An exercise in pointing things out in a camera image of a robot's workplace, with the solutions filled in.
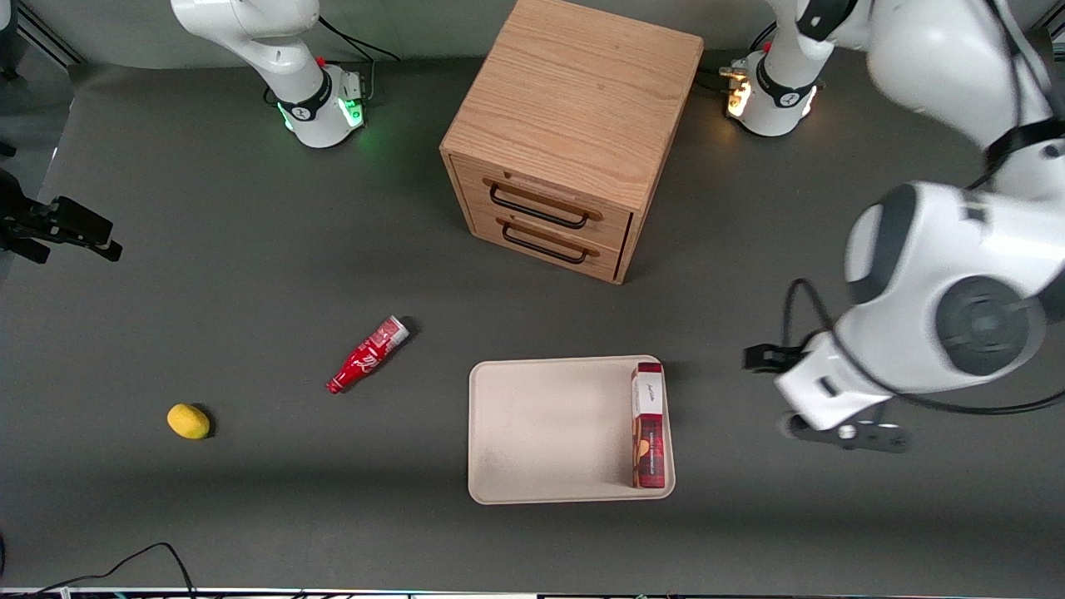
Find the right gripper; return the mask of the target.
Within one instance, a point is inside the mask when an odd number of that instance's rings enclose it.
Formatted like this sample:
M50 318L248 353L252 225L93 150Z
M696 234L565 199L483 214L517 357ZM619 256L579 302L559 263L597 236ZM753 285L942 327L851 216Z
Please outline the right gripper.
M51 225L43 224L49 216L58 231L68 236L40 238L42 231L51 230ZM48 261L51 253L47 243L82 247L111 262L121 258L121 244L111 241L110 220L65 196L50 204L30 200L17 178L5 169L1 171L1 250L11 250L39 265Z

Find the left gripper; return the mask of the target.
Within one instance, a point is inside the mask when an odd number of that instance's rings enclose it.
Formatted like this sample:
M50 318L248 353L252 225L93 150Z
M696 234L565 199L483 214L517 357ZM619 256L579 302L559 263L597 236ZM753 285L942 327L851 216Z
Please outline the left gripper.
M776 389L817 431L836 428L891 398L845 359L828 331L816 334L805 353L802 346L749 346L743 350L742 368L752 373L783 373L775 378Z

